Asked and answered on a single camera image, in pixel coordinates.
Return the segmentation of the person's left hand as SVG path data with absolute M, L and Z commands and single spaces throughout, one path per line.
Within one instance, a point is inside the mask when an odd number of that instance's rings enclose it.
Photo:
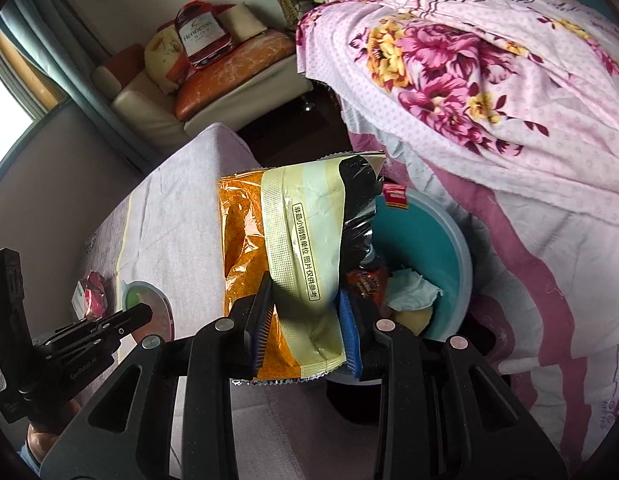
M 70 418 L 73 418 L 81 408 L 82 407 L 77 400 L 71 400 L 66 404 L 66 411 Z M 46 457 L 52 446 L 55 444 L 55 441 L 58 440 L 58 437 L 59 436 L 57 434 L 37 430 L 34 426 L 32 426 L 32 424 L 28 425 L 26 444 L 30 455 L 37 464 L 40 464 Z

